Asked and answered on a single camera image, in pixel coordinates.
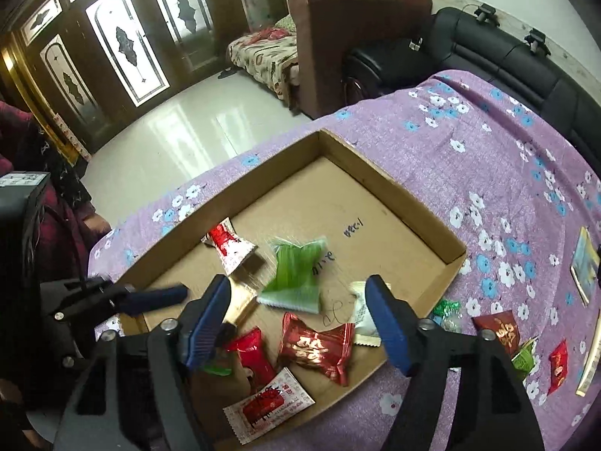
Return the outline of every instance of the blue flower print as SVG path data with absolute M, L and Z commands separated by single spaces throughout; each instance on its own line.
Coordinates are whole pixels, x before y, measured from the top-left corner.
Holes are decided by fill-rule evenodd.
M 411 132 L 416 132 L 420 129 L 420 126 L 414 124 L 413 122 L 405 122 L 405 129 L 410 130 Z
M 476 265 L 478 265 L 478 269 L 482 271 L 482 273 L 490 273 L 491 272 L 491 260 L 488 259 L 484 254 L 478 254 L 476 258 Z
M 497 296 L 497 282 L 495 280 L 491 280 L 490 278 L 483 279 L 480 288 L 485 297 L 494 298 Z
M 443 90 L 444 93 L 453 93 L 453 89 L 445 83 L 438 83 L 436 86 Z
M 495 100 L 502 100 L 503 92 L 498 88 L 493 88 L 491 90 L 491 97 L 493 97 Z
M 168 211 L 166 211 L 163 215 L 163 219 L 165 220 L 165 222 L 173 222 L 173 220 L 175 220 L 175 210 L 169 209 Z
M 351 113 L 348 110 L 342 109 L 336 112 L 336 118 L 344 120 L 351 116 Z
M 261 161 L 259 160 L 259 158 L 257 157 L 256 154 L 254 154 L 252 156 L 245 157 L 244 159 L 242 159 L 242 164 L 244 166 L 256 166 L 260 162 Z
M 516 241 L 513 238 L 508 238 L 505 241 L 505 244 L 507 246 L 507 250 L 509 250 L 510 253 L 512 254 L 517 254 L 518 253 L 518 249 L 520 248 L 520 244 L 518 241 Z
M 526 274 L 528 280 L 533 280 L 536 278 L 536 267 L 534 266 L 533 262 L 526 261 L 524 264 L 524 273 Z
M 164 225 L 163 229 L 160 230 L 160 236 L 164 237 L 169 234 L 169 232 L 173 230 L 173 227 L 175 227 L 175 225 Z
M 530 256 L 532 254 L 532 251 L 530 250 L 530 244 L 527 242 L 522 242 L 520 244 L 520 251 L 522 254 L 524 254 L 524 256 Z
M 125 263 L 127 264 L 127 266 L 131 266 L 133 265 L 133 263 L 136 260 L 136 255 L 133 253 L 133 251 L 131 249 L 126 249 L 125 250 Z

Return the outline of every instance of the white candy wrapper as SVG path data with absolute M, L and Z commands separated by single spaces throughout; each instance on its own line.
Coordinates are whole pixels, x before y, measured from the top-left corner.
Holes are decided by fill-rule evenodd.
M 247 444 L 314 403 L 284 368 L 259 393 L 223 411 L 240 444 Z
M 246 261 L 257 248 L 252 242 L 236 235 L 229 217 L 213 227 L 201 240 L 217 249 L 227 276 Z
M 386 286 L 390 290 L 390 283 L 386 283 Z M 370 311 L 367 310 L 367 303 L 365 301 L 365 282 L 354 281 L 349 286 L 350 292 L 357 298 L 355 300 L 355 309 L 353 315 L 350 318 L 350 322 L 355 324 L 355 338 L 353 342 L 360 346 L 374 346 L 378 347 L 382 344 L 382 339 L 374 324 Z

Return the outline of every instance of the white flower print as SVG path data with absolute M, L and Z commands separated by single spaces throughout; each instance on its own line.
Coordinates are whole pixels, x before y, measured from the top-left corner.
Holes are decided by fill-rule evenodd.
M 539 394 L 539 382 L 536 380 L 531 381 L 526 387 L 526 393 L 528 393 L 528 398 L 530 400 L 534 400 Z
M 482 200 L 482 197 L 477 193 L 470 192 L 470 200 L 477 209 L 483 209 L 485 207 L 485 201 Z
M 437 107 L 442 107 L 447 102 L 443 97 L 438 97 L 435 95 L 430 97 L 430 101 L 432 102 L 432 105 Z
M 480 304 L 475 298 L 468 298 L 468 302 L 465 304 L 465 310 L 468 311 L 470 317 L 480 316 Z
M 501 241 L 495 241 L 495 253 L 497 253 L 497 256 L 504 258 L 505 255 L 507 254 L 507 251 L 505 250 L 505 246 L 503 245 L 503 242 Z
M 483 251 L 490 251 L 492 249 L 492 239 L 484 229 L 480 231 L 480 235 L 478 236 L 478 245 Z
M 499 278 L 501 283 L 507 288 L 511 288 L 516 284 L 516 280 L 513 279 L 512 266 L 504 261 L 501 262 L 501 267 L 499 268 Z
M 182 220 L 184 220 L 186 217 L 188 217 L 188 215 L 190 215 L 192 212 L 193 212 L 193 208 L 189 203 L 182 205 L 181 209 L 178 212 L 180 222 Z
M 530 309 L 526 304 L 522 304 L 518 307 L 518 318 L 522 321 L 527 321 L 530 315 Z
M 472 272 L 472 266 L 470 263 L 470 258 L 467 258 L 464 263 L 461 265 L 461 268 L 459 269 L 459 273 L 461 273 L 462 275 L 467 275 L 468 273 Z
M 473 205 L 470 205 L 470 216 L 476 227 L 480 227 L 482 225 L 482 216 L 480 215 L 480 211 Z
M 158 209 L 157 211 L 154 212 L 154 214 L 152 214 L 152 221 L 153 222 L 158 222 L 163 218 L 163 211 L 161 209 Z
M 462 142 L 456 141 L 455 139 L 451 139 L 451 146 L 458 153 L 464 153 L 465 152 L 465 146 L 464 146 L 464 144 Z
M 455 229 L 461 227 L 461 223 L 464 221 L 464 214 L 461 213 L 459 207 L 453 207 L 450 212 L 450 223 Z
M 530 370 L 530 373 L 528 373 L 528 376 L 533 376 L 540 370 L 540 356 L 538 354 L 533 354 L 532 358 L 534 360 L 534 366 Z
M 516 274 L 516 278 L 520 283 L 524 283 L 526 281 L 526 273 L 524 272 L 524 268 L 520 265 L 513 265 L 513 272 Z
M 587 197 L 587 191 L 584 189 L 584 185 L 582 183 L 580 185 L 576 185 L 576 190 L 578 190 L 578 194 L 582 198 L 586 198 Z
M 186 198 L 196 198 L 200 193 L 200 187 L 198 185 L 191 185 L 186 191 Z
M 503 312 L 503 306 L 501 305 L 501 302 L 492 302 L 491 314 L 500 314 L 501 312 Z
M 402 403 L 402 395 L 385 393 L 380 399 L 380 409 L 382 409 L 382 414 L 386 414 L 387 416 L 396 416 L 399 413 Z
M 557 313 L 557 309 L 555 307 L 551 307 L 551 311 L 549 312 L 549 319 L 551 319 L 551 325 L 557 325 L 560 321 L 560 316 Z
M 507 219 L 504 219 L 503 217 L 501 217 L 501 227 L 503 227 L 503 230 L 507 234 L 512 233 L 512 224 L 510 224 L 509 221 Z

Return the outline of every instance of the floral tablecloth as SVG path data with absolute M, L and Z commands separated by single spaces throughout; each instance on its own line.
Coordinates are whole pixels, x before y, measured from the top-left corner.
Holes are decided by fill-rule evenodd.
M 320 128 L 386 170 L 465 242 L 469 258 L 446 294 L 462 303 L 464 333 L 475 333 L 472 316 L 511 309 L 523 341 L 539 336 L 524 385 L 546 449 L 560 449 L 601 387 L 575 395 L 601 297 L 596 290 L 585 308 L 569 271 L 581 226 L 601 242 L 601 180 L 551 126 L 470 73 L 447 71 L 362 101 L 200 175 L 109 233 L 92 250 L 90 272 L 117 279 L 197 206 Z M 548 395 L 549 354 L 563 339 L 567 379 Z M 377 450 L 408 382 L 387 364 L 323 418 L 261 449 Z M 446 446 L 458 383 L 459 375 L 449 373 L 433 450 Z

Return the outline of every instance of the cardboard box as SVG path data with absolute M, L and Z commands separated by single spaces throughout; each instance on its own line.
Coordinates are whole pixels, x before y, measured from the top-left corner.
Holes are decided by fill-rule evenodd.
M 238 235 L 258 245 L 257 255 L 237 273 L 241 282 L 256 288 L 275 274 L 270 239 L 303 243 L 327 238 L 329 257 L 334 260 L 324 257 L 316 266 L 321 313 L 298 314 L 317 331 L 349 320 L 354 298 L 347 287 L 371 274 L 380 274 L 391 283 L 395 297 L 407 300 L 418 316 L 425 317 L 466 257 L 466 248 L 459 239 L 407 190 L 344 141 L 321 130 L 260 164 L 201 206 L 142 256 L 120 283 L 143 288 L 182 282 L 195 298 L 200 297 L 213 276 L 223 273 L 217 253 L 200 240 L 226 217 L 230 217 Z M 148 313 L 145 321 L 154 328 L 164 318 L 176 318 L 181 308 Z M 284 310 L 257 306 L 239 327 L 239 334 L 255 325 L 261 328 L 273 364 L 283 314 Z M 124 326 L 128 333 L 144 329 L 139 321 L 137 326 L 131 320 Z M 292 364 L 290 370 L 316 404 L 253 444 L 317 416 L 385 360 L 384 347 L 354 346 L 348 387 Z M 221 411 L 250 392 L 239 363 L 234 373 L 227 378 L 195 375 L 191 383 L 199 419 L 218 450 L 240 447 Z

